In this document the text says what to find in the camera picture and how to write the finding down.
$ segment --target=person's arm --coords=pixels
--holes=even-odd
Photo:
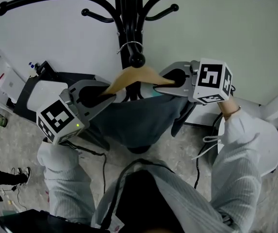
[[[79,164],[77,151],[42,142],[37,159],[45,166],[50,213],[71,222],[90,225],[95,211],[90,178]]]
[[[231,97],[220,103],[225,116],[224,147],[212,168],[212,206],[230,218],[230,226],[248,232],[261,191],[258,171],[259,133],[253,131],[254,119]]]
[[[225,121],[227,121],[230,116],[237,111],[239,111],[240,107],[235,102],[232,95],[229,96],[229,100],[217,103],[218,107],[220,107],[221,112],[223,113],[223,117]]]

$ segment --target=sneaker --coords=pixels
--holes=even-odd
[[[27,177],[28,177],[27,182],[25,182],[24,184],[28,184],[29,179],[30,179],[30,177],[31,177],[31,168],[27,167],[27,168],[24,170],[23,174],[27,175]]]
[[[17,168],[17,175],[21,175],[21,174],[23,174],[22,169],[18,167]]]
[[[25,176],[27,176],[27,181],[25,182],[25,183],[21,183],[21,184],[19,184],[19,185],[26,185],[26,184],[28,184],[28,182],[29,182],[29,179],[30,179],[30,176],[31,176],[31,168],[29,168],[29,167],[27,167],[25,170],[24,170],[24,172],[22,172],[22,169],[21,168],[17,168],[18,169],[18,171],[17,171],[17,174],[18,175],[25,175]]]

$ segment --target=white shoelace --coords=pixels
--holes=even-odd
[[[215,142],[217,141],[217,143],[215,143],[214,145],[212,145],[211,147],[209,147],[207,150],[203,151],[200,155],[192,158],[191,160],[196,160],[199,157],[203,156],[206,152],[208,152],[210,149],[212,149],[213,147],[215,147],[217,144],[221,143],[221,136],[220,135],[216,135],[216,136],[205,136],[204,138],[202,138],[203,142]]]

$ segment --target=gray shirt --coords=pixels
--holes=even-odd
[[[224,147],[212,169],[212,200],[209,202],[179,176],[160,166],[145,166],[186,233],[249,231],[261,190],[258,139],[254,118],[240,110],[225,123]],[[112,184],[97,209],[90,178],[79,165],[78,153],[68,147],[43,142],[38,161],[45,166],[50,213],[72,222],[100,225],[112,201]]]

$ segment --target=coat rack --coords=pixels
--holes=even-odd
[[[17,7],[46,0],[12,0],[0,3],[0,16],[7,11]],[[120,46],[120,56],[122,68],[129,66],[140,68],[145,64],[143,55],[143,25],[145,21],[155,21],[167,14],[179,10],[177,4],[172,4],[169,8],[158,13],[153,17],[148,17],[150,9],[160,0],[149,0],[143,6],[143,0],[115,0],[115,8],[107,0],[90,0],[106,9],[112,18],[106,18],[89,11],[87,8],[82,10],[83,16],[89,16],[105,23],[115,22]],[[124,101],[142,99],[140,93],[140,83],[136,82],[129,85]]]

